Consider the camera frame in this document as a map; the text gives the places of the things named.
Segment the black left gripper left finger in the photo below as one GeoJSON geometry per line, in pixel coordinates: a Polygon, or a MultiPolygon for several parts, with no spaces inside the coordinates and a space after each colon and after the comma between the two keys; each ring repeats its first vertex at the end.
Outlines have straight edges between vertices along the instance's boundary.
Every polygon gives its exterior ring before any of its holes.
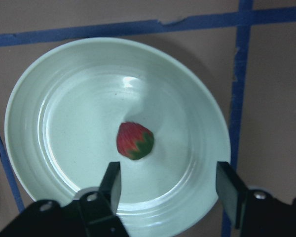
{"type": "Polygon", "coordinates": [[[108,164],[99,191],[108,202],[112,213],[116,214],[121,196],[120,162],[110,162],[108,164]]]}

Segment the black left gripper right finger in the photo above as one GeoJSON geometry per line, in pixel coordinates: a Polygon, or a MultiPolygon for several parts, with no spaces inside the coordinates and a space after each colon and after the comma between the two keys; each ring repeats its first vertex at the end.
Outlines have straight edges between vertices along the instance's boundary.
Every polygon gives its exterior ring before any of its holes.
{"type": "Polygon", "coordinates": [[[216,166],[216,192],[232,226],[240,228],[242,205],[247,186],[232,166],[226,161],[218,161],[216,166]]]}

